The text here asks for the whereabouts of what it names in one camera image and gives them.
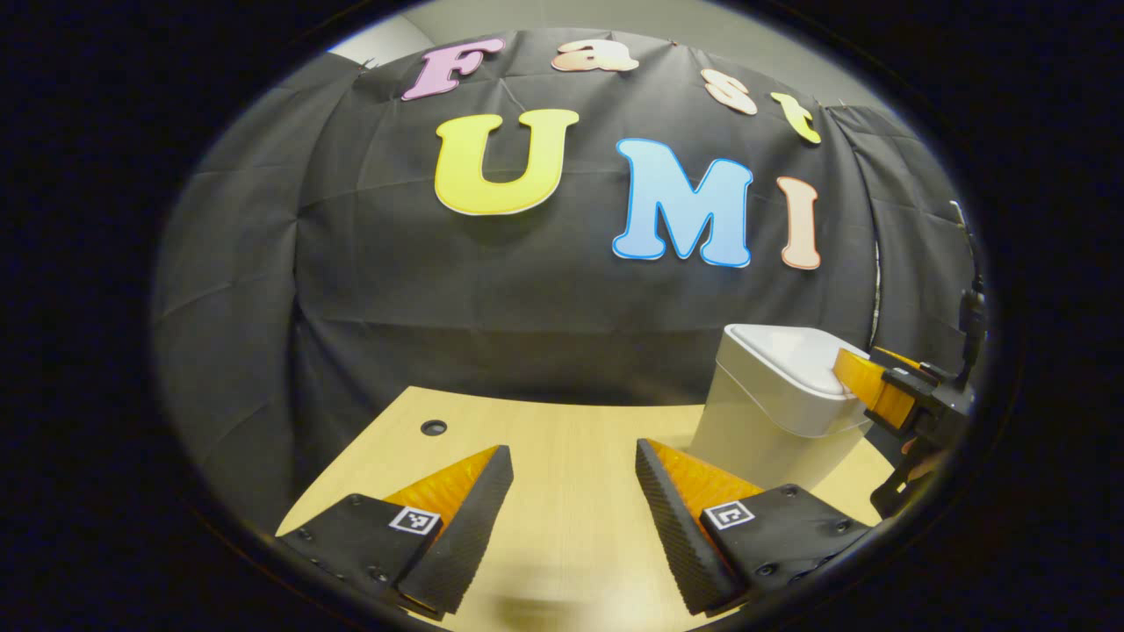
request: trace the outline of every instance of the white trash can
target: white trash can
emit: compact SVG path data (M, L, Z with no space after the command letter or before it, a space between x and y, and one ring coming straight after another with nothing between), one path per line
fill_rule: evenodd
M869 358L810 327L726 325L688 452L764 489L815 487L872 423L832 371L840 347Z

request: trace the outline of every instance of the wall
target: wall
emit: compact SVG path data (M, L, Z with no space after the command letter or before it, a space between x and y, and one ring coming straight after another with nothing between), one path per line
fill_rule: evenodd
M433 46L426 34L398 15L356 33L329 51L360 64L373 57L368 65L374 67Z

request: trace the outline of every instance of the trash can lid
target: trash can lid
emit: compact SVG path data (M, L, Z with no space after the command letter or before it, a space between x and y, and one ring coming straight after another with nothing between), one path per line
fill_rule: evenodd
M832 370L840 347L860 358L870 356L853 344L812 327L726 325L726 333L791 381L824 395L850 392Z

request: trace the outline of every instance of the black fabric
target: black fabric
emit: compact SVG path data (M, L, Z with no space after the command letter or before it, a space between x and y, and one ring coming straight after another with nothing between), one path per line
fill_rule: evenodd
M935 156L901 124L872 108L827 108L851 143L878 233L880 301L873 344L959 372L960 291L972 256Z
M874 240L881 252L876 343L923 360L959 355L946 329L959 300L954 224L934 196L946 178L891 164L906 134L869 110L845 116L756 72L688 46L617 31L495 34L453 91L404 102L422 54L361 72L324 55L247 110L189 180L156 278L154 338L172 419L219 497L272 532L320 471L407 386L588 404L700 404L728 323L810 326L867 347ZM625 43L629 73L562 73L566 42ZM716 102L699 71L740 79L759 107ZM823 137L790 128L773 91L792 94ZM519 114L565 108L558 190L513 216L468 217L436 198L451 118L498 114L484 175L526 166ZM668 144L694 184L715 159L747 166L743 269L624 260L625 137ZM819 192L815 271L785 265L787 210L776 184ZM905 204L916 209L904 213ZM662 238L667 229L659 226Z

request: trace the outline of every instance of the colorful letter cutout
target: colorful letter cutout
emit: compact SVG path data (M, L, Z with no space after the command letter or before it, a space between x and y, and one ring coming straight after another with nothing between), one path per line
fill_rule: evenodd
M788 245L780 251L786 264L800 270L819 268L816 252L816 223L812 202L818 197L816 190L803 180L782 175L777 186L788 199Z
M792 126L792 129L796 129L797 134L809 143L819 144L819 134L808 126L812 123L812 112L800 107L800 103L790 94L772 92L769 96L785 109L785 118L788 119L788 124Z
M464 116L437 127L441 153L434 189L441 204L464 215L511 215L542 204L562 178L565 129L578 123L571 110L528 110L519 123L531 127L527 170L513 182L489 182L481 168L488 133L504 119L493 114Z
M426 53L425 67L422 69L422 74L418 75L414 88L402 93L402 100L409 101L448 92L461 83L452 78L454 70L460 72L462 76L472 74L484 60L483 52L497 53L502 49L504 40L492 38Z
M741 81L714 69L704 69L703 79L706 80L706 91L719 103L750 116L758 114L758 105Z
M561 71L579 70L635 70L640 62L628 56L628 47L609 39L582 39L559 46L561 55L551 65Z
M699 253L711 265L744 268L745 196L753 181L749 169L731 160L710 163L698 189L692 189L671 147L644 138L624 138L617 151L628 159L632 184L628 220L623 235L613 240L613 252L624 259L660 259L667 244L656 235L663 214L676 254L687 259L710 223L710 238Z

